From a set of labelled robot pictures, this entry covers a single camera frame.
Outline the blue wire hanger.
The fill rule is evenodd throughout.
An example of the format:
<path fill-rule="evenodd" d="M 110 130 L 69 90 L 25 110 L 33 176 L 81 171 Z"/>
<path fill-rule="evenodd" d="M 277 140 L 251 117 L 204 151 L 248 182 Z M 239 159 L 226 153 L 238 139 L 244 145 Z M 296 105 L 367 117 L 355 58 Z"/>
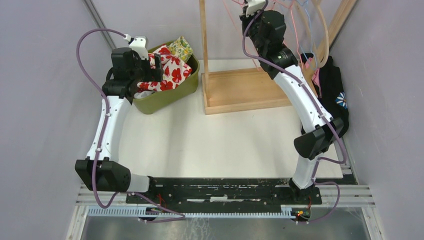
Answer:
<path fill-rule="evenodd" d="M 313 60 L 315 60 L 314 71 L 318 69 L 318 60 L 317 60 L 317 47 L 312 35 L 312 20 L 310 14 L 308 12 L 308 1 L 305 0 L 301 2 L 300 0 L 296 0 L 297 7 L 299 8 L 299 14 L 302 17 L 302 20 L 305 25 L 305 31 L 310 38 L 310 52 L 313 55 Z"/>

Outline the white garment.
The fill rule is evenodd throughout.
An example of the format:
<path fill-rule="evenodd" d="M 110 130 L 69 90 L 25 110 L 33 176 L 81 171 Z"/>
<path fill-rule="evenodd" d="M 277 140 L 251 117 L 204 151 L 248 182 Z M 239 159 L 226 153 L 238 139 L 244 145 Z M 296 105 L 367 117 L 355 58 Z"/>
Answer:
<path fill-rule="evenodd" d="M 136 92 L 134 94 L 134 98 L 135 99 L 143 99 L 146 98 L 148 96 L 151 96 L 152 94 L 154 94 L 156 91 L 151 91 L 151 90 L 144 90 L 142 92 Z"/>

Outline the red poppy print garment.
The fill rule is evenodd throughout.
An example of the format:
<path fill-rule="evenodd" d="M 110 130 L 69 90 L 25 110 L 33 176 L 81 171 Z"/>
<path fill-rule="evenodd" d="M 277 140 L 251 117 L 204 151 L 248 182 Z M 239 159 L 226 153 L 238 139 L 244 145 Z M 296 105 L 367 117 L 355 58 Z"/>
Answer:
<path fill-rule="evenodd" d="M 188 61 L 184 62 L 179 57 L 173 55 L 168 49 L 167 44 L 161 45 L 159 48 L 149 53 L 150 65 L 155 66 L 153 54 L 160 54 L 161 63 L 163 67 L 163 80 L 161 82 L 139 82 L 137 84 L 138 92 L 142 91 L 156 91 L 162 92 L 177 88 L 184 82 L 193 72 Z"/>

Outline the yellow floral print garment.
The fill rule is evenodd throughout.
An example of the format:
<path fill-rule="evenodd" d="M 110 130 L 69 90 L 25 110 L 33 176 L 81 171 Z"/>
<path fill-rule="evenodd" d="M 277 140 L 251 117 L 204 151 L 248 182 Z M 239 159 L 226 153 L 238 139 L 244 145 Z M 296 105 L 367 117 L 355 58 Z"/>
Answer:
<path fill-rule="evenodd" d="M 190 59 L 190 57 L 194 53 L 189 42 L 182 35 L 173 42 L 171 42 L 168 45 L 168 49 L 174 56 L 179 57 L 185 63 Z"/>

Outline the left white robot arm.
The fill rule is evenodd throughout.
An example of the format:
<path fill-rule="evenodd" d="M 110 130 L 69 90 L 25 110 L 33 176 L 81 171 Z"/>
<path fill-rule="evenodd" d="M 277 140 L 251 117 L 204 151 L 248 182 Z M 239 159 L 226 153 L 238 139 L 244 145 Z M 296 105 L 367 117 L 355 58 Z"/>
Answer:
<path fill-rule="evenodd" d="M 102 107 L 93 144 L 85 159 L 78 159 L 74 166 L 89 190 L 138 192 L 138 197 L 147 204 L 156 200 L 158 191 L 151 186 L 151 177 L 131 173 L 119 163 L 119 147 L 138 83 L 162 80 L 161 56 L 153 53 L 151 57 L 154 65 L 129 47 L 112 51 L 112 67 L 101 87 Z"/>

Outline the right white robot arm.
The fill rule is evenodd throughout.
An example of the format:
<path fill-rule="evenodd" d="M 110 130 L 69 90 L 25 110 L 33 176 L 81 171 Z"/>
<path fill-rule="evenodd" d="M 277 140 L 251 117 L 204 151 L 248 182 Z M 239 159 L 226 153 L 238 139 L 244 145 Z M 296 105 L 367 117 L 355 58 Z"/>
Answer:
<path fill-rule="evenodd" d="M 302 124 L 303 133 L 294 139 L 298 160 L 290 180 L 289 199 L 302 204 L 309 198 L 308 189 L 315 183 L 318 162 L 339 139 L 344 123 L 320 103 L 305 80 L 299 62 L 283 43 L 285 17 L 278 11 L 266 10 L 266 0 L 246 1 L 240 15 L 243 37 L 250 38 L 257 52 L 253 59 L 283 90 Z"/>

